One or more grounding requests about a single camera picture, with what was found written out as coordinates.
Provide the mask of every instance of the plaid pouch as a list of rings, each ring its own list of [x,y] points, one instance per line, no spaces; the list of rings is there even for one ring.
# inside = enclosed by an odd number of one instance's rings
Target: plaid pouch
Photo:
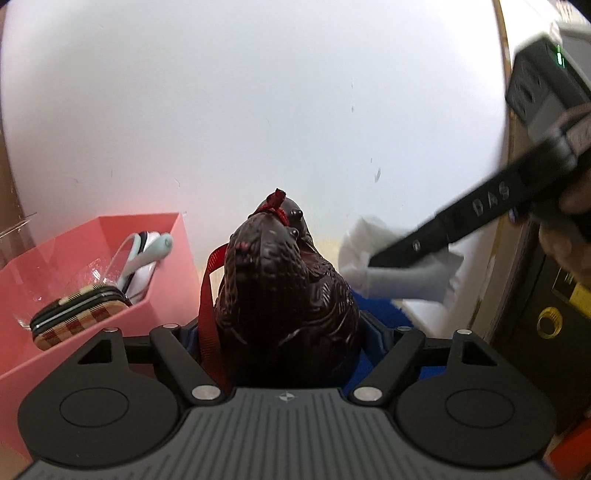
[[[47,350],[128,307],[131,302],[117,287],[104,283],[88,285],[51,302],[31,319],[33,342]]]

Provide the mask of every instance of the human hand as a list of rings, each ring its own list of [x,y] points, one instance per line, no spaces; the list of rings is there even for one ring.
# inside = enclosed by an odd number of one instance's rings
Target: human hand
[[[560,196],[560,210],[567,215],[577,215],[591,210],[591,170]],[[540,226],[540,245],[574,279],[591,286],[591,244],[573,243],[564,233]]]

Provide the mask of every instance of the white cloth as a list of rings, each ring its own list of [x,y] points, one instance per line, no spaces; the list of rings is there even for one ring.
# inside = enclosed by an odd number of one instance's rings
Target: white cloth
[[[410,268],[369,268],[374,254],[405,236],[383,221],[360,218],[345,235],[339,250],[339,273],[366,299],[420,299],[450,307],[455,300],[455,274],[463,257],[447,248]]]

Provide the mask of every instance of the pink plastic bin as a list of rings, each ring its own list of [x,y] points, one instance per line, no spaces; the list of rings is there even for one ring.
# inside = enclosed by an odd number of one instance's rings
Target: pink plastic bin
[[[13,318],[15,309],[22,310],[22,302],[33,302],[36,295],[31,292],[43,299],[57,293],[49,301],[59,297],[80,270],[97,258],[111,257],[128,235],[141,231],[169,232],[174,238],[173,250],[160,262],[145,299],[45,352],[35,347],[31,332]],[[27,288],[18,286],[15,272]],[[0,270],[0,442],[30,458],[17,426],[22,399],[107,326],[120,328],[125,336],[136,336],[165,323],[190,322],[199,311],[199,287],[183,218],[178,213],[98,217],[9,262]]]

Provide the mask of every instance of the brown figurine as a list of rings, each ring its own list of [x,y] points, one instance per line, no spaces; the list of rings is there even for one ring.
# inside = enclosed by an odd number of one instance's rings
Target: brown figurine
[[[232,385],[346,383],[359,357],[359,309],[285,192],[269,195],[230,237],[224,268],[214,314]]]

